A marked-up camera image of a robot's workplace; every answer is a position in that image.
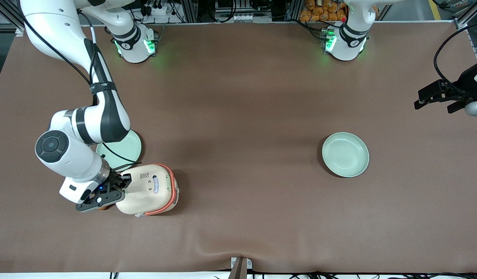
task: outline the brown tablecloth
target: brown tablecloth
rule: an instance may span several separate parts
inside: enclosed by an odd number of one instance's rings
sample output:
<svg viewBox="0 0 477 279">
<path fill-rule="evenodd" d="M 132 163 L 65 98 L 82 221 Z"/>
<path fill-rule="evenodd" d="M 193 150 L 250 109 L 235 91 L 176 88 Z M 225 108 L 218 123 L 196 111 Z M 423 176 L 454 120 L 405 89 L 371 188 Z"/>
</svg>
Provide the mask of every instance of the brown tablecloth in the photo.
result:
<svg viewBox="0 0 477 279">
<path fill-rule="evenodd" d="M 87 214 L 34 154 L 59 110 L 91 102 L 65 62 L 16 38 L 0 77 L 0 272 L 220 270 L 477 272 L 477 118 L 415 111 L 453 23 L 375 24 L 357 60 L 322 55 L 296 24 L 171 26 L 133 65 L 97 30 L 144 163 L 175 170 L 181 198 L 156 217 Z M 476 62 L 466 34 L 439 65 Z M 324 138 L 370 150 L 356 178 L 327 172 Z"/>
</svg>

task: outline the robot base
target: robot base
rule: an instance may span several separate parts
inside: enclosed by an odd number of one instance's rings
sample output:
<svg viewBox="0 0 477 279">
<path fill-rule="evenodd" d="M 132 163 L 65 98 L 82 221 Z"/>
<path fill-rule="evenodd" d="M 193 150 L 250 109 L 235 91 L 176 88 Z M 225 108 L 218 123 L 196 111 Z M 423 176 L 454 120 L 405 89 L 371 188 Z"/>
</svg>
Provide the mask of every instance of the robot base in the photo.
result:
<svg viewBox="0 0 477 279">
<path fill-rule="evenodd" d="M 330 31 L 333 31 L 333 34 L 327 35 L 329 40 L 321 43 L 324 53 L 329 53 L 334 58 L 341 61 L 350 61 L 356 58 L 359 53 L 363 51 L 366 39 L 364 39 L 364 41 L 361 43 L 359 43 L 359 41 L 353 41 L 357 43 L 357 46 L 350 47 L 343 39 L 341 39 L 338 27 L 331 26 L 328 28 L 328 32 Z"/>
<path fill-rule="evenodd" d="M 180 190 L 167 166 L 139 166 L 121 173 L 125 174 L 131 175 L 132 182 L 125 189 L 125 199 L 116 203 L 121 212 L 138 217 L 154 215 L 173 209 L 178 202 Z"/>
<path fill-rule="evenodd" d="M 156 56 L 157 41 L 159 39 L 159 34 L 152 28 L 146 27 L 143 24 L 138 24 L 137 26 L 141 30 L 141 37 L 132 49 L 124 49 L 123 46 L 119 46 L 115 42 L 119 56 L 125 58 L 127 62 L 135 64 L 144 62 L 151 56 Z"/>
<path fill-rule="evenodd" d="M 121 141 L 116 143 L 105 143 L 105 145 L 114 153 L 132 161 L 138 161 L 142 152 L 142 141 L 137 133 L 133 130 L 130 130 L 125 138 L 123 138 Z M 124 171 L 130 167 L 125 166 L 120 168 L 120 166 L 129 164 L 130 162 L 121 159 L 110 150 L 108 150 L 104 145 L 97 145 L 95 152 L 109 163 L 111 169 L 116 168 L 116 171 Z"/>
</svg>

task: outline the black clamp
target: black clamp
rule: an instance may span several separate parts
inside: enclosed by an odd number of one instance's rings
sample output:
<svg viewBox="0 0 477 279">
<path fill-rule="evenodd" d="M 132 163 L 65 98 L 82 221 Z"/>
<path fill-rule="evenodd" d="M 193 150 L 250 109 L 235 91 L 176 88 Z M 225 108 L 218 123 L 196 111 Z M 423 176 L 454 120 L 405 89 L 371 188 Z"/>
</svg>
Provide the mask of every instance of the black clamp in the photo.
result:
<svg viewBox="0 0 477 279">
<path fill-rule="evenodd" d="M 94 83 L 90 85 L 90 92 L 92 95 L 109 90 L 118 90 L 116 88 L 116 84 L 112 83 L 111 81 L 107 81 L 105 83 Z"/>
</svg>

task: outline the wire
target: wire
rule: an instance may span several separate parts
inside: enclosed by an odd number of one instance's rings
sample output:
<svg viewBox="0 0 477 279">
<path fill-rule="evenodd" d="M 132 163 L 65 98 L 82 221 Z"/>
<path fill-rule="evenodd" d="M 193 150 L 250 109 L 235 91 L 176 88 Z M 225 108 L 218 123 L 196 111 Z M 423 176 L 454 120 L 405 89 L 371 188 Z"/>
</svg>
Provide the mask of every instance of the wire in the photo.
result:
<svg viewBox="0 0 477 279">
<path fill-rule="evenodd" d="M 230 19 L 233 18 L 233 16 L 235 15 L 235 12 L 237 11 L 237 3 L 235 2 L 235 0 L 231 0 L 232 2 L 232 7 L 230 8 L 230 15 L 228 16 L 227 19 L 225 19 L 224 21 L 219 21 L 218 19 L 216 19 L 214 16 L 212 16 L 211 14 L 211 10 L 213 9 L 213 6 L 212 6 L 212 3 L 214 1 L 210 0 L 209 3 L 210 3 L 210 9 L 207 10 L 207 13 L 208 13 L 208 16 L 212 19 L 212 21 L 214 22 L 218 22 L 218 23 L 225 23 L 227 21 L 229 21 Z"/>
<path fill-rule="evenodd" d="M 435 3 L 435 5 L 439 6 L 439 8 L 441 8 L 441 9 L 449 9 L 451 7 L 451 6 L 449 6 L 447 4 L 444 4 L 444 3 L 440 4 L 440 3 L 437 2 L 437 0 L 432 0 L 432 2 Z"/>
<path fill-rule="evenodd" d="M 78 69 L 69 59 L 67 59 L 64 55 L 62 55 L 56 48 L 54 48 L 51 44 L 49 44 L 49 42 L 47 42 L 42 36 L 40 36 L 40 34 L 38 34 L 38 32 L 28 22 L 28 20 L 24 16 L 23 11 L 21 9 L 20 9 L 20 12 L 22 14 L 24 23 L 35 34 L 35 36 L 37 36 L 43 43 L 46 44 L 46 46 L 48 46 L 52 51 L 54 51 L 57 55 L 59 55 L 59 57 L 63 58 L 63 60 L 65 60 L 71 67 L 73 67 L 73 69 L 75 69 L 75 71 L 77 71 L 84 78 L 84 80 L 88 83 L 88 86 L 90 86 L 91 83 L 90 83 L 89 79 L 85 76 L 85 74 L 82 73 L 82 71 L 80 71 L 80 69 Z"/>
<path fill-rule="evenodd" d="M 132 10 L 132 7 L 130 7 L 130 4 L 128 4 L 127 7 L 130 9 L 130 13 L 132 13 L 133 20 L 134 20 L 135 22 L 137 22 L 137 21 L 141 21 L 141 22 L 142 22 L 142 19 L 141 19 L 141 18 L 139 18 L 139 17 L 137 17 L 137 16 L 135 16 L 135 15 L 133 14 L 133 10 Z"/>
<path fill-rule="evenodd" d="M 157 41 L 156 42 L 159 42 L 162 39 L 162 33 L 164 32 L 164 27 L 165 26 L 166 26 L 166 23 L 163 23 L 162 28 L 161 28 L 161 32 L 159 32 L 159 35 L 157 36 Z"/>
<path fill-rule="evenodd" d="M 90 32 L 92 33 L 92 58 L 90 60 L 90 69 L 88 70 L 88 79 L 90 80 L 90 84 L 93 84 L 93 81 L 92 81 L 92 69 L 93 69 L 93 60 L 95 58 L 95 55 L 97 54 L 97 52 L 95 51 L 95 45 L 97 43 L 97 39 L 95 38 L 95 30 L 93 29 L 93 25 L 92 25 L 92 22 L 90 21 L 90 19 L 85 15 L 83 14 L 81 11 L 78 11 L 79 14 L 81 14 L 88 22 L 88 24 L 90 25 Z"/>
<path fill-rule="evenodd" d="M 119 157 L 119 158 L 121 158 L 121 159 L 123 159 L 123 160 L 125 160 L 125 161 L 132 162 L 132 163 L 139 163 L 139 162 L 137 162 L 137 161 L 132 161 L 132 160 L 130 160 L 130 159 L 127 159 L 127 158 L 125 158 L 125 157 L 119 155 L 118 153 L 116 153 L 116 152 L 114 152 L 113 150 L 111 150 L 111 148 L 109 148 L 105 143 L 102 143 L 102 145 L 104 145 L 104 147 L 107 148 L 107 150 L 109 150 L 109 152 L 113 153 L 114 155 L 116 155 L 117 157 Z"/>
<path fill-rule="evenodd" d="M 90 25 L 90 32 L 92 33 L 92 53 L 91 53 L 92 57 L 90 60 L 90 67 L 88 69 L 88 79 L 90 81 L 90 84 L 93 84 L 92 70 L 93 70 L 93 61 L 95 56 L 97 55 L 97 51 L 95 50 L 95 46 L 97 44 L 97 38 L 95 37 L 95 30 L 93 29 L 93 25 L 90 19 L 85 14 L 83 14 L 82 11 L 78 11 L 78 14 L 81 14 L 87 20 L 88 24 Z M 98 103 L 99 103 L 99 99 L 97 99 L 97 95 L 96 94 L 92 95 L 92 106 L 95 106 Z"/>
<path fill-rule="evenodd" d="M 286 21 L 287 21 L 287 22 L 289 22 L 289 21 L 294 21 L 294 22 L 299 23 L 299 24 L 300 24 L 302 27 L 304 27 L 304 28 L 307 28 L 307 29 L 313 30 L 313 31 L 320 31 L 320 32 L 321 32 L 321 29 L 320 29 L 320 28 L 311 27 L 311 26 L 309 26 L 309 25 L 307 24 L 307 22 L 304 23 L 304 22 L 299 21 L 298 19 L 295 19 L 295 18 L 287 19 Z M 337 27 L 337 28 L 340 28 L 340 27 L 343 26 L 343 25 L 340 25 L 340 26 L 333 25 L 333 24 L 328 23 L 328 22 L 326 22 L 326 21 L 319 21 L 319 22 L 324 23 L 324 24 L 327 24 L 327 25 L 329 25 L 329 26 Z"/>
<path fill-rule="evenodd" d="M 437 71 L 437 74 L 439 74 L 440 78 L 442 78 L 447 84 L 449 84 L 454 90 L 457 90 L 458 92 L 465 94 L 464 90 L 460 90 L 457 86 L 455 86 L 451 81 L 449 81 L 444 74 L 442 74 L 442 71 L 440 71 L 439 66 L 437 65 L 437 57 L 439 56 L 440 51 L 444 48 L 444 46 L 447 44 L 448 41 L 450 41 L 452 38 L 454 38 L 457 34 L 461 33 L 464 30 L 468 30 L 469 28 L 477 26 L 476 24 L 473 24 L 471 26 L 463 27 L 457 31 L 455 31 L 451 36 L 449 36 L 439 47 L 437 52 L 435 53 L 435 56 L 433 57 L 433 66 L 435 67 L 435 71 Z"/>
<path fill-rule="evenodd" d="M 122 168 L 131 167 L 131 166 L 138 165 L 138 164 L 142 164 L 142 162 L 124 164 L 124 165 L 121 165 L 121 166 L 119 166 L 119 167 L 113 168 L 112 170 L 113 170 L 114 172 L 116 172 L 116 171 L 118 171 L 118 170 L 120 170 L 120 169 L 122 169 Z"/>
<path fill-rule="evenodd" d="M 178 19 L 179 19 L 182 23 L 185 23 L 185 21 L 183 20 L 182 15 L 180 15 L 180 12 L 179 12 L 178 9 L 176 8 L 175 2 L 174 2 L 173 0 L 170 0 L 170 1 L 169 1 L 169 5 L 170 5 L 171 8 L 175 11 L 176 17 L 178 17 Z"/>
</svg>

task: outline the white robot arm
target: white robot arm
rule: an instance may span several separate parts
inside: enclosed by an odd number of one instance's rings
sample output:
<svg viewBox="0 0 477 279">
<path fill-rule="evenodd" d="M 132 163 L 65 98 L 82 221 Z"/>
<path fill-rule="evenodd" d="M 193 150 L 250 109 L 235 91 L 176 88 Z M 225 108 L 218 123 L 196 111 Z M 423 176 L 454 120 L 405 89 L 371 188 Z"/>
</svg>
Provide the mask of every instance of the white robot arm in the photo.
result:
<svg viewBox="0 0 477 279">
<path fill-rule="evenodd" d="M 41 0 L 40 5 L 36 0 L 21 0 L 21 8 L 27 34 L 38 50 L 61 59 L 45 44 L 47 41 L 70 62 L 87 72 L 92 68 L 90 90 L 99 101 L 94 106 L 55 113 L 48 131 L 36 142 L 37 157 L 66 177 L 60 194 L 68 200 L 81 204 L 92 198 L 91 194 L 95 195 L 98 206 L 122 200 L 122 189 L 128 186 L 129 177 L 111 171 L 107 162 L 89 146 L 121 141 L 130 130 L 128 114 L 104 57 L 82 32 L 73 0 Z M 95 205 L 79 205 L 77 210 L 92 210 Z"/>
<path fill-rule="evenodd" d="M 349 61 L 363 51 L 366 35 L 376 19 L 374 5 L 390 5 L 403 0 L 344 0 L 349 7 L 347 20 L 333 29 L 333 39 L 325 45 L 325 50 L 334 58 Z"/>
</svg>

